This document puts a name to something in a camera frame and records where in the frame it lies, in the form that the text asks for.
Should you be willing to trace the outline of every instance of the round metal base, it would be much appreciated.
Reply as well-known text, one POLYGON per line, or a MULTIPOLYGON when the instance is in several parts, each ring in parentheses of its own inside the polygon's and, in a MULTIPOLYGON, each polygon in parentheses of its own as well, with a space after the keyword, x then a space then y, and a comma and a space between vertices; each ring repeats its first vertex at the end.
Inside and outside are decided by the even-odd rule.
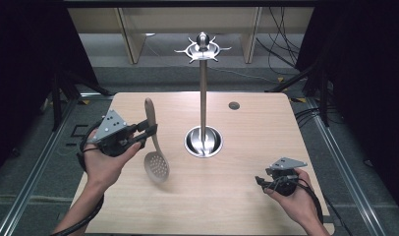
POLYGON ((212 127, 205 127, 205 141, 200 138, 200 126, 194 127, 185 137, 187 151, 199 158, 212 157, 223 147, 221 134, 212 127))

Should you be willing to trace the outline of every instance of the table surface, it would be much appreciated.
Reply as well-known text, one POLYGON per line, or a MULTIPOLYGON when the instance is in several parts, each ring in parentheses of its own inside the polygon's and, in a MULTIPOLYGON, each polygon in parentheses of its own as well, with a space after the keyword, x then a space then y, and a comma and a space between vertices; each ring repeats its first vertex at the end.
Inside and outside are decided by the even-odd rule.
MULTIPOLYGON (((111 108, 128 123, 146 119, 144 100, 156 110, 157 137, 170 165, 162 184, 149 180, 144 157, 151 139, 123 169, 105 194, 104 207, 89 233, 302 235, 279 204, 265 195, 255 176, 282 156, 308 163, 323 214, 329 215, 288 98, 283 93, 208 92, 207 125, 222 134, 223 148, 210 158, 190 155, 184 146, 189 130, 200 124, 199 92, 135 92, 115 95, 111 108), (240 103, 232 110, 229 103, 240 103)), ((79 195, 86 175, 77 190, 79 195)), ((330 233, 333 224, 325 224, 330 233)))

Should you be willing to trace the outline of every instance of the metal pole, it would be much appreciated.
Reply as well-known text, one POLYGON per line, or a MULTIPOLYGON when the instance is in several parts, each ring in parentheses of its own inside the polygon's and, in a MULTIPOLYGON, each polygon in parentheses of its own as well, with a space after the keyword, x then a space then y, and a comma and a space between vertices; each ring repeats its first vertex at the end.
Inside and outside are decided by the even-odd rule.
POLYGON ((200 140, 205 142, 206 129, 206 60, 199 60, 200 69, 200 140))

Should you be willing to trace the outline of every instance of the aluminum rail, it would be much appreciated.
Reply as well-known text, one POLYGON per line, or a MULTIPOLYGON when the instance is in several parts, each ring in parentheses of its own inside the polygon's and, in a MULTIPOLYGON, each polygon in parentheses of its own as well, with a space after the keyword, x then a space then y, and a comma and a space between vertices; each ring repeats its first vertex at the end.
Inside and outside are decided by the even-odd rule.
MULTIPOLYGON (((307 98, 307 102, 309 108, 316 108, 316 103, 312 98, 307 98)), ((335 141, 330 129, 324 126, 323 122, 318 116, 315 117, 315 123, 318 126, 318 129, 321 132, 322 137, 324 138, 325 143, 327 144, 328 149, 331 152, 334 162, 337 165, 338 170, 340 171, 341 176, 343 177, 344 182, 349 189, 350 195, 355 201, 355 204, 359 209, 359 212, 363 220, 365 221, 365 224, 370 234, 386 235, 374 208, 371 206, 369 199, 363 192, 359 182, 353 174, 353 171, 347 163, 343 152, 335 141)))
POLYGON ((42 175, 47 162, 50 159, 51 153, 53 152, 55 146, 57 145, 62 132, 65 129, 65 124, 68 121, 72 111, 77 104, 76 100, 70 100, 64 110, 64 119, 59 125, 58 129, 52 132, 49 137, 46 146, 44 147, 42 153, 40 154, 39 159, 37 160, 36 164, 34 165, 28 179, 26 180, 25 184, 23 185, 22 189, 20 190, 19 194, 17 195, 12 207, 10 208, 9 212, 3 219, 0 225, 0 236, 10 236, 16 229, 17 224, 19 223, 20 218, 22 217, 23 212, 28 205, 29 199, 31 194, 33 193, 40 176, 42 175))

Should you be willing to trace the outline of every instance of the spatula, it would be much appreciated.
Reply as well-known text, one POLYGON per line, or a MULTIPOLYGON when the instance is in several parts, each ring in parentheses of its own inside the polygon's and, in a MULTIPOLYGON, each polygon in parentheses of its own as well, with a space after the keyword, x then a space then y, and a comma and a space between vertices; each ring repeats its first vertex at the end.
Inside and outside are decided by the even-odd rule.
MULTIPOLYGON (((146 112, 147 123, 149 126, 156 124, 156 115, 153 102, 149 97, 144 101, 144 110, 146 112)), ((149 152, 144 157, 144 169, 148 177, 155 183, 163 183, 169 176, 169 164, 165 155, 160 150, 156 134, 151 136, 156 151, 149 152)))

